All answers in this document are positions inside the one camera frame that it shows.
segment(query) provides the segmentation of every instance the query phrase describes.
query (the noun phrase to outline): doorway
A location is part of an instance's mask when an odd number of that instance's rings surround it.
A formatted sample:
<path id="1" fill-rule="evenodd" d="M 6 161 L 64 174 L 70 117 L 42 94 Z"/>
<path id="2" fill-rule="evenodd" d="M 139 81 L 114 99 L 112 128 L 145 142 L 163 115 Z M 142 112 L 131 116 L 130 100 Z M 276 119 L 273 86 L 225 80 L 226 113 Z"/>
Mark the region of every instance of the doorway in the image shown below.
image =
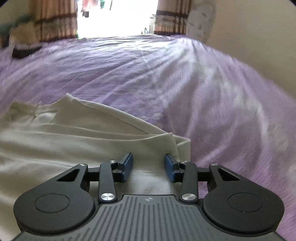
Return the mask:
<path id="1" fill-rule="evenodd" d="M 78 1 L 77 17 L 80 39 L 149 33 L 158 5 L 158 0 L 104 0 L 104 7 L 101 8 L 99 3 L 86 18 L 80 12 L 82 2 Z"/>

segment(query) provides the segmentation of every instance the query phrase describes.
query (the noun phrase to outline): metal pivot screw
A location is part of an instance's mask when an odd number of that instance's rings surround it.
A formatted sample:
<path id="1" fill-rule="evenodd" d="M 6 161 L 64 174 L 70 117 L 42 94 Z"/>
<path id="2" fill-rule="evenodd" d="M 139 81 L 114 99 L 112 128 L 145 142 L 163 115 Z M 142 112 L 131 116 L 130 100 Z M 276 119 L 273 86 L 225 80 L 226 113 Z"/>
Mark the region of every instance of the metal pivot screw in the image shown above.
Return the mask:
<path id="1" fill-rule="evenodd" d="M 112 193 L 103 193 L 101 195 L 101 199 L 104 200 L 104 201 L 111 201 L 115 198 L 115 195 L 112 194 Z"/>
<path id="2" fill-rule="evenodd" d="M 181 198 L 185 201 L 193 201 L 196 199 L 196 196 L 193 193 L 185 193 L 181 196 Z"/>

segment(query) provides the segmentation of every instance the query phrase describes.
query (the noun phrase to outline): wrinkled bedsheet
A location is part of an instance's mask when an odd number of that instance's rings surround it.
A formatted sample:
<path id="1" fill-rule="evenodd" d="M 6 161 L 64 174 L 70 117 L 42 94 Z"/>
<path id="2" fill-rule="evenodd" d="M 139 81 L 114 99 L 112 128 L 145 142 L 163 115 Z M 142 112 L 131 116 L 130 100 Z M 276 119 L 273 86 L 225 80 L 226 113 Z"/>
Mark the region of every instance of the wrinkled bedsheet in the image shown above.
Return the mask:
<path id="1" fill-rule="evenodd" d="M 188 137 L 198 166 L 218 162 L 272 190 L 285 204 L 277 231 L 295 240 L 296 102 L 254 69 L 182 36 L 63 40 L 22 60 L 0 52 L 0 114 L 66 93 Z"/>

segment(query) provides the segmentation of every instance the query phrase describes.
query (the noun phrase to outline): clothes hanging outside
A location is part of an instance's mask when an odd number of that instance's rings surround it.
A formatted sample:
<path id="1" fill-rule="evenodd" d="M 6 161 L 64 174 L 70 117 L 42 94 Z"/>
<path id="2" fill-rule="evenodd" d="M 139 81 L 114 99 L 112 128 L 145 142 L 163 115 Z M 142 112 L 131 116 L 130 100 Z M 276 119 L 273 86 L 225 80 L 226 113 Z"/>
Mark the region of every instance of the clothes hanging outside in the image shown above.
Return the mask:
<path id="1" fill-rule="evenodd" d="M 89 12 L 96 6 L 98 6 L 98 0 L 83 0 L 82 2 L 82 16 L 88 18 Z M 105 6 L 105 0 L 100 0 L 101 9 Z"/>

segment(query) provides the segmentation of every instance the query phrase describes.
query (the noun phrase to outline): curtain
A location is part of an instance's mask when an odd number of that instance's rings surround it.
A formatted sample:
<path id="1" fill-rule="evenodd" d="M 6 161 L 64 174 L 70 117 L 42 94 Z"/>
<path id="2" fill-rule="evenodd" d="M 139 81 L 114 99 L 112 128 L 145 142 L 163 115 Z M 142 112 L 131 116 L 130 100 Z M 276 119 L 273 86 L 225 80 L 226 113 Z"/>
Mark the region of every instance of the curtain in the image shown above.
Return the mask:
<path id="1" fill-rule="evenodd" d="M 192 0 L 158 0 L 154 33 L 185 34 Z"/>
<path id="2" fill-rule="evenodd" d="M 40 41 L 77 38 L 76 0 L 31 0 Z"/>

